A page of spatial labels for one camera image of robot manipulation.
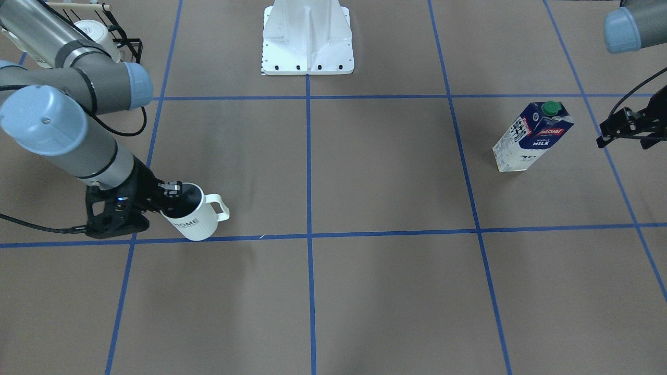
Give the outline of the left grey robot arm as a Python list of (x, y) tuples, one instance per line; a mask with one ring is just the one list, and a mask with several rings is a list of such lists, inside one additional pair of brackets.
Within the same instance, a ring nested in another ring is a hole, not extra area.
[[(603, 35), (609, 53), (637, 52), (648, 47), (665, 44), (665, 1), (621, 1), (619, 8), (607, 14)], [(666, 138), (666, 88), (658, 90), (645, 108), (634, 111), (621, 105), (644, 85), (665, 74), (665, 68), (653, 74), (629, 90), (610, 110), (600, 125), (599, 148), (607, 147), (614, 140), (638, 140), (647, 150), (665, 142)]]

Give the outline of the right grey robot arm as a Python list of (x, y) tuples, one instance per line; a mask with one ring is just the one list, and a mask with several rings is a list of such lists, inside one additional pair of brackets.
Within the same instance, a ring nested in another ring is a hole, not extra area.
[(2, 130), (88, 186), (128, 188), (139, 209), (170, 210), (180, 185), (158, 180), (96, 119), (152, 101), (144, 67), (114, 61), (43, 1), (2, 1), (2, 28), (50, 65), (30, 71), (2, 62), (2, 85), (17, 86), (2, 99)]

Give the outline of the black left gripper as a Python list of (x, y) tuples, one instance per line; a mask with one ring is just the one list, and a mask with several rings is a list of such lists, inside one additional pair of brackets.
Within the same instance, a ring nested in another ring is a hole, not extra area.
[(600, 124), (602, 135), (597, 138), (598, 148), (605, 148), (614, 140), (638, 140), (643, 149), (649, 149), (666, 140), (665, 104), (650, 104), (640, 111), (625, 107)]

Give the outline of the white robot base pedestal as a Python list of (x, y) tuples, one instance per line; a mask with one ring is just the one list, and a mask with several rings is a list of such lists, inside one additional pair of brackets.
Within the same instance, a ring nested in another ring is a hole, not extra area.
[(355, 71), (350, 10), (339, 1), (275, 1), (263, 16), (267, 76)]

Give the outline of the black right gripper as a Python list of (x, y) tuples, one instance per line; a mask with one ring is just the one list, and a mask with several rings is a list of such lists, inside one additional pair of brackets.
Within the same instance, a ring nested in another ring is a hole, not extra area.
[(133, 168), (128, 178), (121, 184), (121, 196), (128, 197), (132, 206), (143, 211), (167, 211), (173, 207), (170, 194), (181, 194), (182, 182), (166, 183), (137, 157), (133, 158)]

